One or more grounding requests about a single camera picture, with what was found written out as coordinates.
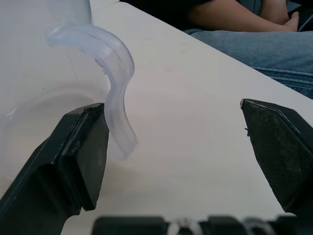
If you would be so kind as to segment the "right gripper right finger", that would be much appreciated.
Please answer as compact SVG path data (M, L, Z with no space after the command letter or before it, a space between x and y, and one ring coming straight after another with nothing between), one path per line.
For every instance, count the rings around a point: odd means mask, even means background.
M285 212L313 216L313 128L295 110L242 99L256 161Z

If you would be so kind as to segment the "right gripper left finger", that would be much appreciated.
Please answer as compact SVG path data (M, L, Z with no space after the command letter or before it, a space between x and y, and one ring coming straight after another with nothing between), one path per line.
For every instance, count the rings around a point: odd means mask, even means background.
M0 201L3 235L59 235L81 210L96 208L107 161L104 103L65 114Z

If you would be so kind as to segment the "person's bare hand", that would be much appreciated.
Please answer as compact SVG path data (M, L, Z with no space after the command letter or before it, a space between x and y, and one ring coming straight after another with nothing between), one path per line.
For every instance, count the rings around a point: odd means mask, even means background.
M284 24L286 31L297 32L299 23L299 12L294 12L291 18Z

